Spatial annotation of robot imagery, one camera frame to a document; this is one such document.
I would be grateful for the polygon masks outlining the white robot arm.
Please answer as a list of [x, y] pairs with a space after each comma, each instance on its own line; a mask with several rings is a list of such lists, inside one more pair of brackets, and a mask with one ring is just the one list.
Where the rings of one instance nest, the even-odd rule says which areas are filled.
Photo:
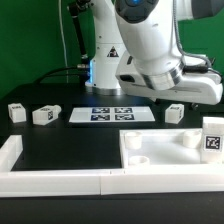
[[184, 52], [178, 23], [215, 16], [224, 0], [89, 0], [89, 7], [96, 54], [88, 91], [153, 101], [220, 102], [221, 75], [208, 57]]

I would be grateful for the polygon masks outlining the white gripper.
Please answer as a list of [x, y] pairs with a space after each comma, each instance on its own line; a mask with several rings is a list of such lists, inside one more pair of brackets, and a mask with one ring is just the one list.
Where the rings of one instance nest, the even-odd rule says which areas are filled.
[[221, 101], [223, 86], [217, 84], [218, 78], [210, 74], [208, 77], [197, 74], [182, 75], [180, 82], [166, 90], [155, 90], [148, 87], [149, 79], [143, 78], [135, 69], [133, 59], [125, 52], [116, 71], [116, 78], [127, 95], [178, 102], [189, 102], [216, 105]]

